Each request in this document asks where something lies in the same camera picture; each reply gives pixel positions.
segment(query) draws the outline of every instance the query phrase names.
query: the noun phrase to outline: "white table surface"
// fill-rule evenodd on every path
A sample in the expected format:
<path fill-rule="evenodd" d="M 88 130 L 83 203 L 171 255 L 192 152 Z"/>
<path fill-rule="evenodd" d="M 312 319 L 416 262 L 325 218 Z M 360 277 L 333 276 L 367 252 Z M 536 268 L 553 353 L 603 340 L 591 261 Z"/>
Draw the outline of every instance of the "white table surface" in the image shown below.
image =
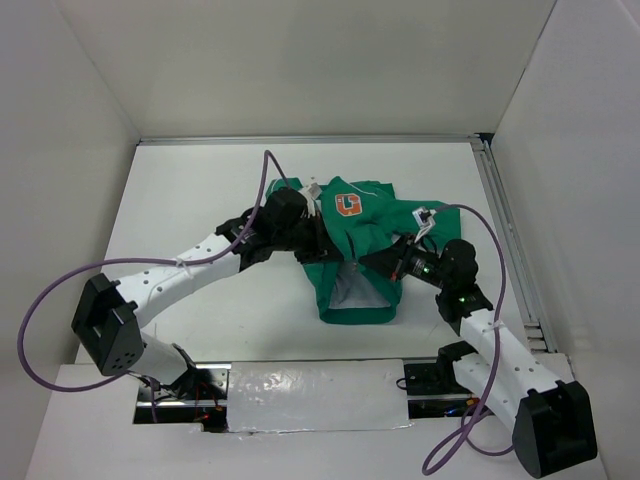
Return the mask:
<path fill-rule="evenodd" d="M 571 379 L 564 355 L 538 358 Z M 86 385 L 100 378 L 92 365 L 66 365 L 56 383 Z M 124 377 L 99 390 L 53 393 L 27 480 L 420 480 L 426 455 L 459 425 L 459 419 L 441 418 L 367 432 L 205 433 L 195 424 L 134 425 L 137 392 L 137 380 Z M 495 417 L 478 424 L 472 436 L 487 449 L 505 448 L 510 441 Z M 431 478 L 531 479 L 514 454 L 490 458 L 466 445 Z M 546 478 L 606 480 L 606 475 L 598 458 Z"/>
<path fill-rule="evenodd" d="M 290 177 L 325 183 L 393 183 L 400 199 L 469 204 L 491 217 L 469 144 L 172 145 L 137 149 L 107 258 L 174 257 L 255 201 L 262 154 L 270 148 Z M 270 168 L 269 178 L 277 178 Z M 480 222 L 462 212 L 463 237 L 474 244 L 478 284 L 495 302 L 498 257 Z M 110 278 L 144 267 L 114 266 Z M 212 284 L 172 306 L 145 331 L 181 345 L 196 361 L 263 361 L 435 356 L 458 341 L 437 312 L 432 288 L 405 279 L 397 317 L 386 325 L 327 325 L 292 254 Z M 525 341 L 521 315 L 508 284 L 503 321 Z M 90 363 L 81 348 L 78 363 Z"/>

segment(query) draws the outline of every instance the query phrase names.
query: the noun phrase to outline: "zip tie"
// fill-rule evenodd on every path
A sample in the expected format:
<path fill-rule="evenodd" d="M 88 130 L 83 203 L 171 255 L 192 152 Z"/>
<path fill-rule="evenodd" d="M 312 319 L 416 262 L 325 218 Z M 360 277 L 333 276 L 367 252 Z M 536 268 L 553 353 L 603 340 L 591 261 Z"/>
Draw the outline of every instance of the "zip tie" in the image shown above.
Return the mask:
<path fill-rule="evenodd" d="M 187 274 L 187 277 L 193 280 L 191 268 L 189 268 L 189 265 L 187 265 L 187 262 L 183 258 L 176 257 L 176 268 L 183 268 L 185 273 Z"/>
<path fill-rule="evenodd" d="M 496 328 L 502 328 L 505 324 L 502 320 L 498 320 L 497 322 L 493 322 L 489 328 L 483 328 L 482 333 L 492 332 Z"/>

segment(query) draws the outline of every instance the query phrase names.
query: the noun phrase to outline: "white panel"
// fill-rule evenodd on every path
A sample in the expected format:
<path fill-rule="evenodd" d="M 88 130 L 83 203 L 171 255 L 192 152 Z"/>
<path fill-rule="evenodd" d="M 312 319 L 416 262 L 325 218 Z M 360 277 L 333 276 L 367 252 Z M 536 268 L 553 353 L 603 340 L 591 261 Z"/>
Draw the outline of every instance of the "white panel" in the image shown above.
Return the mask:
<path fill-rule="evenodd" d="M 561 356 L 553 360 L 549 367 L 566 369 L 566 361 L 557 362 Z M 99 378 L 94 368 L 73 365 L 61 368 L 58 382 L 80 385 Z M 54 394 L 27 480 L 421 480 L 426 455 L 459 425 L 459 419 L 441 418 L 368 432 L 204 433 L 194 424 L 133 425 L 137 392 L 137 381 L 125 377 L 92 392 Z M 489 450 L 510 441 L 494 417 L 474 429 L 473 439 Z M 433 478 L 531 479 L 514 454 L 489 458 L 466 445 Z M 549 478 L 606 480 L 598 459 Z"/>
<path fill-rule="evenodd" d="M 390 430 L 408 427 L 402 360 L 234 362 L 231 432 Z"/>
<path fill-rule="evenodd" d="M 628 404 L 640 396 L 640 28 L 624 4 L 638 7 L 559 1 L 494 142 L 547 316 L 589 390 L 616 480 L 640 467 L 640 417 Z"/>
<path fill-rule="evenodd" d="M 553 0 L 59 0 L 143 136 L 495 131 Z"/>
<path fill-rule="evenodd" d="M 49 400 L 18 365 L 18 324 L 49 282 L 104 255 L 136 138 L 51 2 L 0 2 L 0 65 L 0 478 L 18 480 Z M 27 332 L 49 380 L 80 287 L 52 294 Z"/>
<path fill-rule="evenodd" d="M 251 207 L 265 145 L 177 145 L 138 148 L 107 256 L 174 257 Z M 326 183 L 393 183 L 398 198 L 466 203 L 490 218 L 469 144 L 269 145 L 287 175 Z M 277 172 L 270 167 L 269 178 Z M 495 302 L 500 268 L 483 225 L 462 212 L 463 236 L 478 253 L 478 283 Z M 105 271 L 118 278 L 144 267 Z M 264 361 L 435 356 L 458 341 L 437 310 L 437 289 L 404 281 L 395 320 L 386 325 L 328 325 L 313 288 L 291 253 L 216 282 L 177 303 L 145 330 L 175 342 L 198 361 Z M 503 320 L 525 341 L 509 283 Z M 89 361 L 86 354 L 79 357 Z"/>

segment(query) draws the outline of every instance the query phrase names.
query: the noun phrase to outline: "white wall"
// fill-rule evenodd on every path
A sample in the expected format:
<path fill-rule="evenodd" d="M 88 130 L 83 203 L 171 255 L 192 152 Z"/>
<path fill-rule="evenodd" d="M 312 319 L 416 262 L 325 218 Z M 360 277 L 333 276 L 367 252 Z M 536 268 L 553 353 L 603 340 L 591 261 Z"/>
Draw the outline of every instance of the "white wall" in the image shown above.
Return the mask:
<path fill-rule="evenodd" d="M 47 0 L 0 3 L 0 478 L 25 475 L 49 393 L 18 366 L 15 339 L 51 280 L 104 254 L 136 133 Z M 37 370 L 68 358 L 80 281 L 28 331 Z"/>
<path fill-rule="evenodd" d="M 58 0 L 143 136 L 495 131 L 554 0 Z"/>
<path fill-rule="evenodd" d="M 640 467 L 639 14 L 637 0 L 559 0 L 494 141 L 612 480 Z"/>

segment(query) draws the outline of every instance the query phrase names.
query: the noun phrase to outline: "purple cable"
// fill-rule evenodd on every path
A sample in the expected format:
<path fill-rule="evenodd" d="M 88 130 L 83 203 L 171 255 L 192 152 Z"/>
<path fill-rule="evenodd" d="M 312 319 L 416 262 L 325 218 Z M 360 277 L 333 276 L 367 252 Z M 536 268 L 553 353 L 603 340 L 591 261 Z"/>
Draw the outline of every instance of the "purple cable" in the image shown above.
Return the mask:
<path fill-rule="evenodd" d="M 253 206 L 253 210 L 251 211 L 251 215 L 249 216 L 249 219 L 247 220 L 245 228 L 242 230 L 242 232 L 240 233 L 238 238 L 236 238 L 227 248 L 225 248 L 221 252 L 216 253 L 215 255 L 213 255 L 211 257 L 203 258 L 201 260 L 191 260 L 191 261 L 184 262 L 184 265 L 191 267 L 191 266 L 196 266 L 196 265 L 202 265 L 202 264 L 205 264 L 205 263 L 215 262 L 216 260 L 224 257 L 227 253 L 232 251 L 234 248 L 236 248 L 236 246 L 242 241 L 244 236 L 247 235 L 248 231 L 251 228 L 251 225 L 253 224 L 253 221 L 256 218 L 256 215 L 258 214 L 258 208 L 260 208 L 260 201 L 262 200 L 262 196 L 264 195 L 264 190 L 265 190 L 265 186 L 266 186 L 266 183 L 267 183 L 267 169 L 268 169 L 268 166 L 269 166 L 269 160 L 271 160 L 273 162 L 273 164 L 275 165 L 276 169 L 278 170 L 278 172 L 282 176 L 282 179 L 283 179 L 285 185 L 287 187 L 291 188 L 291 185 L 289 184 L 289 181 L 287 180 L 286 176 L 284 175 L 284 172 L 282 171 L 282 168 L 280 168 L 280 164 L 276 160 L 276 158 L 273 155 L 273 153 L 271 153 L 269 150 L 265 150 L 264 151 L 264 162 L 262 164 L 262 176 L 260 178 L 260 187 L 258 188 L 258 195 L 256 197 L 256 203 Z M 43 386 L 45 388 L 48 388 L 49 390 L 53 390 L 54 392 L 75 393 L 75 392 L 86 392 L 88 390 L 93 390 L 94 388 L 102 387 L 103 385 L 107 385 L 107 384 L 119 379 L 123 375 L 126 375 L 126 374 L 122 374 L 122 375 L 118 375 L 118 376 L 115 376 L 115 377 L 110 377 L 110 378 L 107 378 L 106 380 L 102 380 L 102 381 L 100 381 L 98 383 L 94 383 L 94 384 L 91 384 L 91 385 L 84 385 L 84 386 L 81 386 L 81 387 L 63 387 L 63 386 L 56 385 L 56 384 L 48 382 L 44 378 L 40 377 L 33 370 L 33 368 L 31 368 L 31 365 L 29 364 L 29 361 L 27 360 L 27 357 L 26 357 L 25 351 L 24 351 L 24 337 L 25 337 L 25 333 L 27 331 L 27 327 L 29 326 L 29 322 L 31 321 L 31 318 L 33 317 L 33 314 L 35 313 L 36 309 L 40 306 L 42 301 L 55 288 L 60 286 L 62 283 L 66 282 L 70 278 L 73 278 L 76 275 L 84 273 L 84 272 L 86 272 L 88 270 L 93 270 L 95 268 L 104 267 L 104 266 L 107 266 L 107 265 L 119 265 L 119 264 L 128 264 L 128 263 L 176 266 L 176 261 L 175 260 L 169 260 L 169 259 L 166 259 L 166 258 L 137 258 L 137 257 L 131 257 L 131 258 L 112 258 L 110 260 L 101 260 L 99 262 L 93 262 L 93 263 L 89 263 L 87 265 L 84 265 L 82 267 L 78 267 L 75 270 L 72 270 L 72 271 L 64 274 L 63 276 L 61 276 L 57 280 L 54 280 L 49 286 L 47 286 L 36 297 L 36 299 L 33 301 L 31 306 L 27 310 L 27 313 L 24 315 L 24 318 L 22 319 L 22 323 L 20 324 L 20 329 L 18 330 L 18 359 L 20 360 L 20 365 L 22 365 L 22 368 L 24 369 L 26 374 L 29 375 L 29 377 L 31 377 L 31 379 L 34 382 L 36 382 L 38 385 L 41 385 L 41 386 Z"/>
<path fill-rule="evenodd" d="M 466 420 L 466 418 L 469 416 L 469 414 L 475 410 L 477 408 L 476 405 L 471 405 L 469 408 L 467 408 L 464 412 L 464 414 L 462 415 L 462 417 L 460 418 L 460 428 L 463 428 L 466 424 L 464 423 L 464 421 Z M 483 420 L 485 418 L 487 418 L 487 416 L 489 415 L 489 411 L 484 412 L 483 414 L 481 414 L 478 418 L 478 422 L 480 420 Z M 484 450 L 480 447 L 478 447 L 475 443 L 473 443 L 471 441 L 471 438 L 467 437 L 467 444 L 473 448 L 476 452 L 481 453 L 483 455 L 486 455 L 488 457 L 501 457 L 503 455 L 506 455 L 507 453 L 511 453 L 513 452 L 513 449 L 515 448 L 513 445 L 511 445 L 508 448 L 505 448 L 504 450 L 500 450 L 499 452 L 490 452 L 488 450 Z"/>
<path fill-rule="evenodd" d="M 467 205 L 451 204 L 451 205 L 444 205 L 440 208 L 437 208 L 436 213 L 442 212 L 444 210 L 449 210 L 452 208 L 467 210 L 473 213 L 476 217 L 478 217 L 478 219 L 489 231 L 489 234 L 491 235 L 491 239 L 493 240 L 493 243 L 495 244 L 496 250 L 498 252 L 498 257 L 500 259 L 500 274 L 502 279 L 500 282 L 500 294 L 498 295 L 498 302 L 496 303 L 496 309 L 493 315 L 493 323 L 495 324 L 500 319 L 500 310 L 502 310 L 502 304 L 504 303 L 504 295 L 507 290 L 507 268 L 504 260 L 504 253 L 502 252 L 502 248 L 500 247 L 500 242 L 498 241 L 498 237 L 493 231 L 493 228 L 491 228 L 491 225 L 489 225 L 489 222 L 487 222 L 487 220 L 482 216 L 482 214 L 474 208 L 471 208 Z M 498 374 L 498 362 L 500 360 L 500 329 L 494 328 L 493 332 L 495 335 L 495 349 L 493 353 L 493 363 L 491 364 L 491 371 L 489 372 L 487 385 L 485 386 L 484 391 L 480 396 L 480 401 L 477 403 L 476 408 L 473 410 L 473 414 L 471 415 L 471 419 L 469 420 L 469 422 L 466 425 L 463 425 L 462 427 L 460 427 L 455 432 L 451 433 L 440 443 L 438 443 L 438 445 L 436 445 L 433 448 L 433 450 L 431 450 L 429 455 L 427 455 L 427 458 L 424 460 L 424 463 L 422 464 L 423 475 L 433 475 L 442 467 L 444 467 L 447 464 L 447 462 L 449 462 L 449 460 L 453 458 L 453 456 L 460 449 L 462 444 L 467 441 L 467 439 L 469 438 L 469 434 L 471 433 L 471 430 L 473 430 L 473 427 L 475 426 L 475 424 L 478 423 L 478 421 L 481 418 L 484 418 L 484 416 L 488 415 L 488 412 L 485 412 L 483 414 L 481 414 L 480 412 L 482 412 L 482 409 L 487 403 L 487 399 L 489 398 L 489 393 L 491 392 L 491 387 L 493 387 L 493 383 L 496 380 L 496 376 Z M 440 450 L 442 450 L 451 440 L 453 440 L 456 437 L 458 437 L 458 440 L 456 440 L 453 446 L 442 456 L 440 460 L 438 460 L 438 462 L 434 466 L 430 467 L 429 464 L 434 459 L 436 454 Z"/>

